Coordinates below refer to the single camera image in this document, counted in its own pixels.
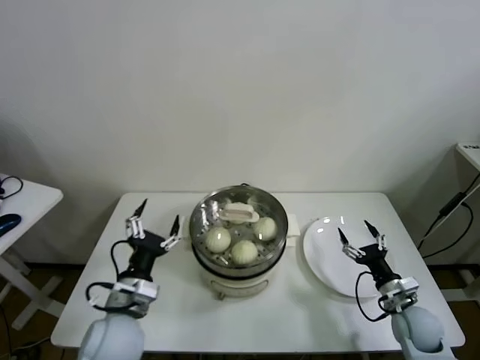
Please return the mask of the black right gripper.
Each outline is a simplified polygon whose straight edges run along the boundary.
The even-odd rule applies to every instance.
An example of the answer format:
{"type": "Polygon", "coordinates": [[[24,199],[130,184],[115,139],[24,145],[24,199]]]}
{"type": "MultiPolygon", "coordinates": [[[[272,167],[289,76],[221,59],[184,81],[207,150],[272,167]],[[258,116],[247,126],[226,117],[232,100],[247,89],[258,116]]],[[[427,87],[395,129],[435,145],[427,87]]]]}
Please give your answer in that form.
{"type": "Polygon", "coordinates": [[[367,220],[364,220],[370,234],[375,238],[377,245],[370,244],[360,249],[352,246],[340,227],[337,231],[342,244],[342,251],[350,259],[358,260],[358,264],[365,265],[370,269],[375,287],[382,287],[390,281],[399,280],[400,275],[393,272],[386,262],[386,236],[367,220]]]}

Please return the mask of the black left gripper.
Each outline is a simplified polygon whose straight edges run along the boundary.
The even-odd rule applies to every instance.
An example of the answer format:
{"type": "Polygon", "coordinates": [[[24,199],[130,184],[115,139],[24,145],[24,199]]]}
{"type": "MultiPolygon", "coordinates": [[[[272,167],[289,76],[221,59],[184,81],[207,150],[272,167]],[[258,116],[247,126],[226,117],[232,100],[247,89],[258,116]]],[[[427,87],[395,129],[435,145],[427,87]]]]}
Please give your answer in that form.
{"type": "Polygon", "coordinates": [[[127,242],[133,250],[127,267],[127,276],[142,280],[151,280],[155,260],[162,257],[175,247],[181,240],[181,218],[177,214],[167,239],[145,231],[142,213],[146,207],[147,199],[125,221],[127,242]]]}

